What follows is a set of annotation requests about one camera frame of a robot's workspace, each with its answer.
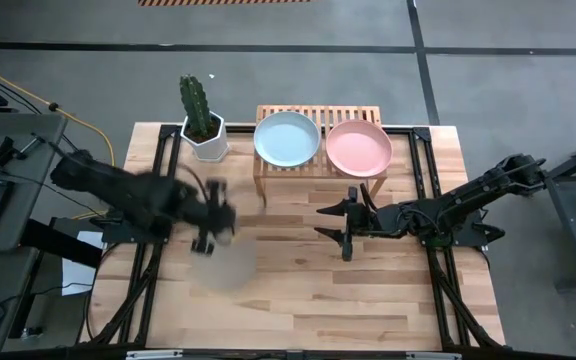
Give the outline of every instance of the light blue plate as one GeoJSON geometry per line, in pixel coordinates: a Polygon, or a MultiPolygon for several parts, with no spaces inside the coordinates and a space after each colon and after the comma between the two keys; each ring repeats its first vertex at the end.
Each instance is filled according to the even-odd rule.
{"type": "Polygon", "coordinates": [[[263,119],[255,129],[253,140],[255,150],[267,163],[296,167],[315,156],[321,130],[306,116],[283,111],[263,119]]]}

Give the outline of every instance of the white paper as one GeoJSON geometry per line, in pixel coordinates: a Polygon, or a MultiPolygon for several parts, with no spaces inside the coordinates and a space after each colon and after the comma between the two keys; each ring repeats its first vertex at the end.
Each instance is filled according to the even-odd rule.
{"type": "MultiPolygon", "coordinates": [[[[101,242],[102,235],[103,233],[100,232],[80,231],[79,235],[77,235],[77,240],[83,241],[87,244],[102,249],[104,247],[104,244],[101,242]]],[[[61,289],[62,296],[79,294],[82,292],[92,290],[92,283],[95,280],[95,268],[82,265],[67,259],[62,259],[61,265],[63,272],[63,281],[61,283],[61,286],[64,286],[64,288],[61,289]],[[68,286],[69,284],[72,283],[90,284],[90,285],[84,286],[73,284],[68,286]]]]}

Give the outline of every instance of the pink plate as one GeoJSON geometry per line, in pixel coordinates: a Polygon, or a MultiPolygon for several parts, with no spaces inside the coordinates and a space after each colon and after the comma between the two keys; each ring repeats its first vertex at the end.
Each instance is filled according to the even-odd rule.
{"type": "Polygon", "coordinates": [[[351,120],[332,128],[326,138],[326,153],[337,170],[367,178],[388,168],[392,145],[377,125],[351,120]]]}

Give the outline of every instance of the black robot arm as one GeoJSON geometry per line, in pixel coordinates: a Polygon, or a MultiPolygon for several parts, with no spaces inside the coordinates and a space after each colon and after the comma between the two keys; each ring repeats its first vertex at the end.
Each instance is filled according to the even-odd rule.
{"type": "Polygon", "coordinates": [[[199,238],[192,251],[204,255],[211,255],[214,249],[209,235],[222,242],[225,235],[232,238],[236,213],[225,201],[225,183],[208,180],[207,190],[201,184],[198,190],[171,177],[152,172],[132,174],[103,164],[86,150],[66,154],[51,146],[62,157],[50,174],[52,182],[62,189],[91,193],[120,212],[130,226],[167,238],[175,222],[194,225],[199,228],[199,238]]]}
{"type": "MultiPolygon", "coordinates": [[[[545,175],[540,168],[544,162],[543,159],[535,161],[530,155],[509,156],[477,179],[438,198],[402,202],[382,208],[375,207],[363,184],[363,204],[357,201],[357,189],[351,187],[347,199],[317,210],[321,214],[346,216],[346,231],[315,230],[331,237],[342,247],[345,261],[352,259],[353,235],[401,238],[410,234],[419,237],[426,246],[449,246],[452,232],[463,226],[466,217],[474,211],[506,194],[529,196],[544,189],[545,175]]],[[[501,236],[503,232],[498,230],[494,238],[501,236]]]]}

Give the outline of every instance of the white hexagonal pot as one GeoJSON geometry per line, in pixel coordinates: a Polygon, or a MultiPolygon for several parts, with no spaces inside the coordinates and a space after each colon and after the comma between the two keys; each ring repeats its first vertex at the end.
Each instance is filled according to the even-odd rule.
{"type": "Polygon", "coordinates": [[[214,112],[210,112],[214,118],[219,119],[219,133],[216,137],[204,141],[201,144],[197,144],[196,142],[192,141],[186,137],[186,124],[188,123],[188,116],[184,120],[184,126],[181,128],[181,137],[184,138],[190,146],[192,146],[193,150],[195,151],[195,156],[199,161],[206,161],[206,162],[220,162],[223,160],[224,156],[230,150],[230,145],[228,144],[228,137],[226,135],[226,121],[221,116],[217,115],[214,112]]]}

